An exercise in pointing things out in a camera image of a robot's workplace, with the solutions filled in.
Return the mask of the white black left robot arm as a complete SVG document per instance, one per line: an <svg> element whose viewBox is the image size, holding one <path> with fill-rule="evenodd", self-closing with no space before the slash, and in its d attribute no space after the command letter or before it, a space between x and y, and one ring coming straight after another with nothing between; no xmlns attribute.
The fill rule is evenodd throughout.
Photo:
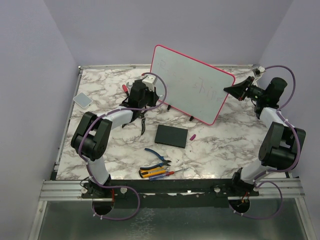
<svg viewBox="0 0 320 240"><path fill-rule="evenodd" d="M133 82L130 91L114 110L101 115L85 112L71 139L71 147L84 160L89 173L88 186L97 196L106 197L111 190L103 154L106 151L111 130L140 118L148 109L157 106L156 78L148 75Z"/></svg>

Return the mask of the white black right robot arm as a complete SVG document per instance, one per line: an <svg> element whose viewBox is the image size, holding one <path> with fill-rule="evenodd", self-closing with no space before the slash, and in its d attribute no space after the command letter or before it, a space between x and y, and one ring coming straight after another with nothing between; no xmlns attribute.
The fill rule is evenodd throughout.
<svg viewBox="0 0 320 240"><path fill-rule="evenodd" d="M245 98L255 102L254 113L268 131L258 151L258 159L238 169L232 176L229 189L236 195L251 193L255 182L270 173L288 172L296 167L306 137L303 129L292 126L282 114L278 102L287 82L275 77L266 89L253 84L249 76L241 83L223 90L239 101Z"/></svg>

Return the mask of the pink framed whiteboard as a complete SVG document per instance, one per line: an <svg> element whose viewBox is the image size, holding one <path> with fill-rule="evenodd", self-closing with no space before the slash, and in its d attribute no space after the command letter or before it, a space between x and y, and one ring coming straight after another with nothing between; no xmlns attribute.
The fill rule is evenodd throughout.
<svg viewBox="0 0 320 240"><path fill-rule="evenodd" d="M227 99L224 88L232 86L233 74L163 45L153 51L150 71L161 77L157 95L165 104L213 125Z"/></svg>

